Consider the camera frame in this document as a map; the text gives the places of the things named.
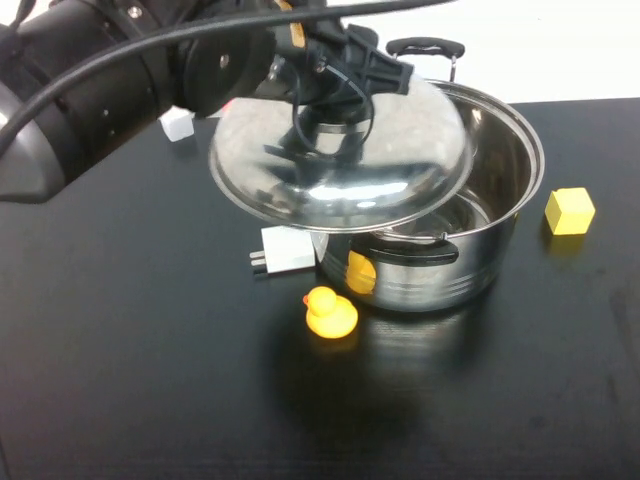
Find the yellow block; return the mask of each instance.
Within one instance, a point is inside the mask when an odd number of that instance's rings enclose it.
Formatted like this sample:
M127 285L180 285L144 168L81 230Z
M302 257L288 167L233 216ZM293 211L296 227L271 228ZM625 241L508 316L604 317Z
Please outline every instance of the yellow block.
M562 188L551 192L544 213L554 235L582 235L596 209L585 188Z

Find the pot lid handle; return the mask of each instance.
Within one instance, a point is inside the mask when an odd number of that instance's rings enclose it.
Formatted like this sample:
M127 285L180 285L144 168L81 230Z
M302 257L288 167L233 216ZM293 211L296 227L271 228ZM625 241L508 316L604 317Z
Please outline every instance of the pot lid handle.
M387 43L387 53L394 57L401 57L403 55L431 55L448 58L451 60L450 82L455 80L457 60L462 58L465 51L465 46L461 43L434 37L399 38Z

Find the black pot handle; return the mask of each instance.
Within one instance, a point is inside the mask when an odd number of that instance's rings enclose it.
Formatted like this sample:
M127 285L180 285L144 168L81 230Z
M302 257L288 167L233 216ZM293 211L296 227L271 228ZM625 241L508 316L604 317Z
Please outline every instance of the black pot handle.
M421 245L411 242L384 241L370 234L351 239L351 250L380 263L401 267L435 267L454 263L460 256L458 247L447 240Z
M433 55L443 56L451 60L451 75L449 81L456 78L456 61L465 53L465 46L461 43L443 38L412 37L399 38L387 43L387 53L394 57L403 55Z

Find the rubber duck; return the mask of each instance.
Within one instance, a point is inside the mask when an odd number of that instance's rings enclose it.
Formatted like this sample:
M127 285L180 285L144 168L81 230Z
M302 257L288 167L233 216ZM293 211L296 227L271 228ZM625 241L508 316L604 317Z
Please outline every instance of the rubber duck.
M353 304L328 287L316 287L302 299L308 307L307 325L322 338L342 338L358 323L358 311Z
M376 286L376 269L373 263L363 255L349 252L347 263L347 286L360 295L370 295Z

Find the black table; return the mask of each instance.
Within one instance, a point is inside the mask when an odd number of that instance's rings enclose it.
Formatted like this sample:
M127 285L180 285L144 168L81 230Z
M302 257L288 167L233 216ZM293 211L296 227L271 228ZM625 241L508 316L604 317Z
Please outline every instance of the black table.
M252 277L262 224L209 176L213 124L0 206L12 478L639 478L640 100L518 108L547 174L497 283L435 319L363 309L350 344L305 329L316 274ZM598 213L552 241L570 186Z

